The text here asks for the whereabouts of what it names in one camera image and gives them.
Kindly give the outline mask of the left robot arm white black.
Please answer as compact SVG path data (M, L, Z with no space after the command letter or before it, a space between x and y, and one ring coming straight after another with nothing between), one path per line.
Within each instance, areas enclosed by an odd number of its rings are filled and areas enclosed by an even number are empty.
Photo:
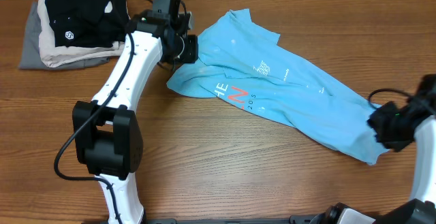
M136 171L144 142L136 110L154 67L193 63L198 57L193 14L147 10L127 26L125 44L110 77L90 102L79 101L72 117L78 161L104 192L109 223L145 223Z

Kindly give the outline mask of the light blue printed t-shirt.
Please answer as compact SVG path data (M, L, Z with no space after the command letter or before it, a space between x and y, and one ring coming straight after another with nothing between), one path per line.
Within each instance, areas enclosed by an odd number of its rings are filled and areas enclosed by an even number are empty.
M231 10L200 34L198 60L178 68L167 86L188 97L222 99L375 164L386 151L367 125L375 108L278 41L248 9Z

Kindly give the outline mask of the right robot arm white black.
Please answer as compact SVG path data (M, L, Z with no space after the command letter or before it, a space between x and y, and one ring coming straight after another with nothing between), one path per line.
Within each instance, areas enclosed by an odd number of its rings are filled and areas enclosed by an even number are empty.
M364 118L370 144L385 148L369 165L319 146L303 164L304 223L434 223L435 96L408 95Z

